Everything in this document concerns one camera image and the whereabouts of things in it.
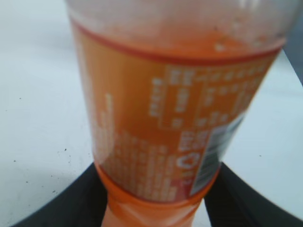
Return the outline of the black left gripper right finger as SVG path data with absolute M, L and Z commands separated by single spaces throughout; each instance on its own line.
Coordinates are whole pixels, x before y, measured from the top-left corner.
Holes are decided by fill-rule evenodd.
M 224 163 L 204 200 L 213 227 L 301 227 L 303 225 L 302 220 L 256 192 Z

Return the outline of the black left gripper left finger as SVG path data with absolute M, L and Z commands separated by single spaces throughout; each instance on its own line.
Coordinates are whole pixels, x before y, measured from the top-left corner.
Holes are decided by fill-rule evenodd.
M 107 208 L 107 191 L 94 164 L 69 187 L 14 227 L 100 227 Z

